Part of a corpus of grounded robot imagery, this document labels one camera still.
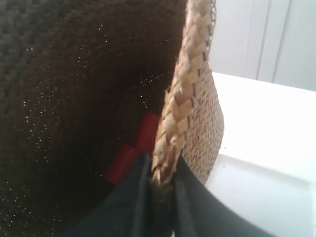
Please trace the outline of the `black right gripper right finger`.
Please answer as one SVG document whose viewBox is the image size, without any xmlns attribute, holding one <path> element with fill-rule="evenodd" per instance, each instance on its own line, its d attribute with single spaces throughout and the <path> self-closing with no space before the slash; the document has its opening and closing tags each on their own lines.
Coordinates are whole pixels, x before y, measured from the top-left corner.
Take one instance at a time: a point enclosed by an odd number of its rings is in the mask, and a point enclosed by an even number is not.
<svg viewBox="0 0 316 237">
<path fill-rule="evenodd" d="M 177 237 L 248 237 L 249 224 L 197 179 L 183 158 L 175 174 Z"/>
</svg>

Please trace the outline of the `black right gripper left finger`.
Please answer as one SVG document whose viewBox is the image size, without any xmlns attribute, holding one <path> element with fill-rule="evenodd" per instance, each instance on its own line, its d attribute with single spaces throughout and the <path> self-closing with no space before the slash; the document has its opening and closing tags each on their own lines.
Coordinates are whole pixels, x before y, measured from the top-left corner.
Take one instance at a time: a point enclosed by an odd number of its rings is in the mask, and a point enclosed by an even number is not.
<svg viewBox="0 0 316 237">
<path fill-rule="evenodd" d="M 147 237 L 150 230 L 151 157 L 140 154 L 132 170 L 88 216 L 60 237 Z"/>
</svg>

